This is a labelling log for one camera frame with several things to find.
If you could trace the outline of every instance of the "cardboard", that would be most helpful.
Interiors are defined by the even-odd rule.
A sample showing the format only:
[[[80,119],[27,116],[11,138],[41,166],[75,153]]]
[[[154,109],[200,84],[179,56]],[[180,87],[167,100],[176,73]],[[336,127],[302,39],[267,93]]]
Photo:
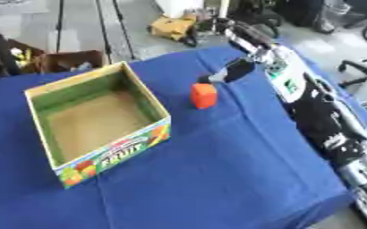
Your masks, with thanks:
[[[171,117],[126,63],[25,91],[52,169],[74,186],[169,138]]]

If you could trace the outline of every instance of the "cardboard box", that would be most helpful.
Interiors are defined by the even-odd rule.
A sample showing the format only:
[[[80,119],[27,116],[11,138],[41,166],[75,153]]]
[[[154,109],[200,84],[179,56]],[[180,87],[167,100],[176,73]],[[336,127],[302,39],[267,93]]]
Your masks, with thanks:
[[[8,39],[8,45],[9,45],[10,50],[16,47],[20,49],[24,54],[26,53],[27,50],[31,51],[30,63],[21,67],[22,73],[26,74],[26,73],[34,73],[34,72],[40,71],[40,69],[38,68],[38,62],[40,61],[40,57],[43,54],[45,54],[44,50],[41,50],[36,47],[31,47],[29,45],[26,45],[14,39]]]
[[[103,53],[97,50],[72,53],[46,54],[41,56],[39,70],[47,72],[69,72],[72,68],[87,62],[93,68],[103,66]]]
[[[169,138],[170,114],[127,63],[28,89],[25,95],[65,188]]]

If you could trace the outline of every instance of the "orange cube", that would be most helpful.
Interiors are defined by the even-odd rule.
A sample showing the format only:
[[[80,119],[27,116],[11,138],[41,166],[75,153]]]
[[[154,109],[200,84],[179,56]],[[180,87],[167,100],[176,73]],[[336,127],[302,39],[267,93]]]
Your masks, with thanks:
[[[212,84],[195,83],[191,88],[191,101],[198,109],[205,109],[217,103],[217,90]]]

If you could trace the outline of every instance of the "box label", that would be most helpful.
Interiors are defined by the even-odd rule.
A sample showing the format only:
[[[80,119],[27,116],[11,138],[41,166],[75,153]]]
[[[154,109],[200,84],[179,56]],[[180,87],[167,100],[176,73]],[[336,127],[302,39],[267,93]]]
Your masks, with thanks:
[[[118,142],[100,148],[68,165],[58,167],[55,172],[66,188],[118,165],[147,148],[167,140],[170,132],[170,119],[154,123],[149,128],[139,130]]]

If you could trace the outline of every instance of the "blue tablecloth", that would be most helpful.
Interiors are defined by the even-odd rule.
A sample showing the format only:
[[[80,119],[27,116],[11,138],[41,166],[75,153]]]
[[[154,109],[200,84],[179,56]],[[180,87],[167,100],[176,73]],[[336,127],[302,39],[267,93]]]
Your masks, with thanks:
[[[22,92],[71,73],[0,79],[0,228],[294,229],[345,207],[349,193],[261,72],[218,85],[217,106],[193,108],[196,78],[238,55],[215,47],[132,63],[171,113],[172,138],[70,190]]]

